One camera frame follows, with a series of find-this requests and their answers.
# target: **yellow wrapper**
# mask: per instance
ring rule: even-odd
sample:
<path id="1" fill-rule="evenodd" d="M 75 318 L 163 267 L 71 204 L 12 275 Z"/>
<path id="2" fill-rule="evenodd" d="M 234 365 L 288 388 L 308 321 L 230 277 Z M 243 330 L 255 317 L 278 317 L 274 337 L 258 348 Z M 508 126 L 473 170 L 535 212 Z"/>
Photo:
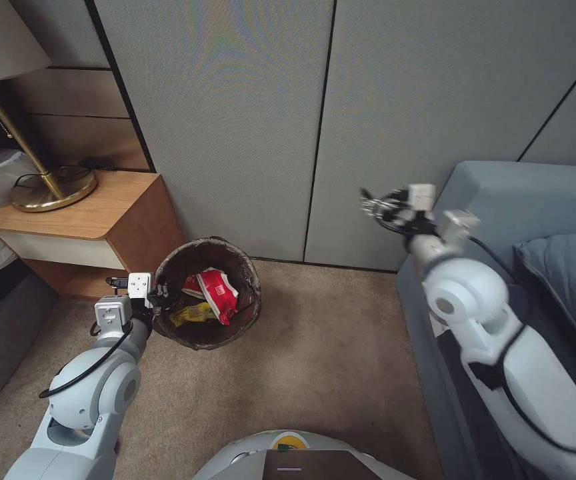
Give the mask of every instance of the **yellow wrapper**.
<path id="1" fill-rule="evenodd" d="M 208 302 L 199 303 L 197 305 L 191 305 L 170 315 L 170 321 L 174 326 L 180 327 L 187 321 L 192 322 L 204 322 L 210 319 L 216 319 L 217 316 L 213 312 L 212 308 Z"/>

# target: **brass lamp base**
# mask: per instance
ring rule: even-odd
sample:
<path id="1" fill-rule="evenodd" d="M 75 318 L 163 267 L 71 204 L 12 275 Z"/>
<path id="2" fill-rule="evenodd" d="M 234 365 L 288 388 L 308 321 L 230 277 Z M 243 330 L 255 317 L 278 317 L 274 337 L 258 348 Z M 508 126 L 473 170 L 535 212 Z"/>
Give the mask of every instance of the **brass lamp base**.
<path id="1" fill-rule="evenodd" d="M 14 208 L 25 212 L 56 210 L 88 196 L 97 186 L 94 172 L 82 167 L 61 167 L 51 177 L 63 193 L 62 198 L 54 195 L 54 188 L 49 188 L 41 175 L 33 175 L 20 177 L 8 200 Z"/>

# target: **gray sofa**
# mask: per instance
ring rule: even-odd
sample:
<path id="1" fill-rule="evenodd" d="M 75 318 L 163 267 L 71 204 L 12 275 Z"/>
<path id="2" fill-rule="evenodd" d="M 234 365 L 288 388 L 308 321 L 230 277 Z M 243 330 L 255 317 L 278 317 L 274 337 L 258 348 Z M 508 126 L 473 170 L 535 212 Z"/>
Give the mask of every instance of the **gray sofa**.
<path id="1" fill-rule="evenodd" d="M 576 167 L 463 162 L 441 193 L 435 206 L 436 216 L 447 209 L 476 214 L 481 224 L 475 236 L 506 265 L 513 265 L 513 244 L 576 233 Z M 474 243 L 468 242 L 467 254 L 484 261 L 510 281 Z M 469 391 L 473 390 L 472 385 L 460 375 L 459 350 L 454 341 L 450 342 L 450 332 L 446 337 L 444 333 L 435 338 L 412 258 L 406 259 L 397 274 L 397 284 L 446 479 L 541 478 L 539 472 L 512 452 L 481 401 Z M 576 371 L 576 355 L 570 354 L 566 339 L 551 328 L 543 313 L 531 312 L 533 315 L 541 318 L 541 333 L 551 346 L 556 345 L 553 350 L 558 356 L 561 351 L 562 356 L 570 357 L 572 366 L 564 364 L 566 368 Z"/>
<path id="2" fill-rule="evenodd" d="M 0 300 L 0 390 L 26 356 L 56 302 L 55 291 L 33 272 Z"/>

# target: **robotic hand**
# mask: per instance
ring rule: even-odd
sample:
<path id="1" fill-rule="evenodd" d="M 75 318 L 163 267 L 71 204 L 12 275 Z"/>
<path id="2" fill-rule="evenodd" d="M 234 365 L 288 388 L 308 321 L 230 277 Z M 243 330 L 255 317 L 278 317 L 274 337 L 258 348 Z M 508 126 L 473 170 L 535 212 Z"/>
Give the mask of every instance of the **robotic hand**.
<path id="1" fill-rule="evenodd" d="M 576 479 L 576 385 L 542 336 L 515 316 L 502 278 L 463 257 L 479 220 L 446 211 L 437 229 L 434 193 L 432 185 L 410 185 L 374 199 L 362 190 L 362 208 L 405 237 L 431 314 L 452 330 L 466 373 L 512 448 L 553 479 Z"/>
<path id="2" fill-rule="evenodd" d="M 5 480 L 113 477 L 117 436 L 139 390 L 137 363 L 151 332 L 151 274 L 131 273 L 125 285 L 114 286 L 115 295 L 95 304 L 99 330 L 92 348 L 68 362 L 39 395 L 49 406 Z M 128 295 L 116 295 L 116 287 L 128 288 Z"/>

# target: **trash can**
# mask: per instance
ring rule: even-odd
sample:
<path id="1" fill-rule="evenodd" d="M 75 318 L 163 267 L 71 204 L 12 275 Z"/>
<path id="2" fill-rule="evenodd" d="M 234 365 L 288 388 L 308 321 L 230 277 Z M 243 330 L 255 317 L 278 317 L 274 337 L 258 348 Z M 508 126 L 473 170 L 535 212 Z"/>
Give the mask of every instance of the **trash can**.
<path id="1" fill-rule="evenodd" d="M 184 281 L 210 267 L 222 270 L 239 293 L 237 313 L 230 318 L 230 325 L 186 322 L 176 327 L 170 314 L 197 301 L 181 291 Z M 155 273 L 155 288 L 149 298 L 155 307 L 154 330 L 194 350 L 212 350 L 236 340 L 261 313 L 261 287 L 252 261 L 219 237 L 188 242 L 168 255 Z"/>

